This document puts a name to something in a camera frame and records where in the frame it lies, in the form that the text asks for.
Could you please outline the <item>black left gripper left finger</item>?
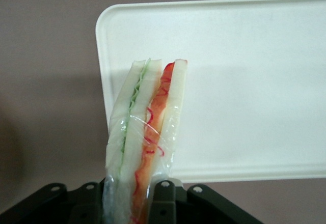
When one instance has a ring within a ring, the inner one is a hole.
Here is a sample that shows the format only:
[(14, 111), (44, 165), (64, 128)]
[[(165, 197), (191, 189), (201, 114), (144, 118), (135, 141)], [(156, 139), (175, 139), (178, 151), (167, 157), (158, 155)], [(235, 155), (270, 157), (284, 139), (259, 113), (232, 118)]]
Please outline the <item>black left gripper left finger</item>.
[(104, 181), (68, 191), (51, 183), (1, 214), (1, 223), (102, 223)]

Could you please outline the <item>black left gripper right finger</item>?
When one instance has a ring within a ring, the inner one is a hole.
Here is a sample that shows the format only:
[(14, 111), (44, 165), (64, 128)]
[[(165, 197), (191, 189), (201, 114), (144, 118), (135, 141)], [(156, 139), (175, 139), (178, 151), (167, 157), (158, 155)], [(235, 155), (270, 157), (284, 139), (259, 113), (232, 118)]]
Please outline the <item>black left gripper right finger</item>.
[(261, 223), (204, 184), (184, 189), (180, 180), (168, 179), (151, 193), (147, 223)]

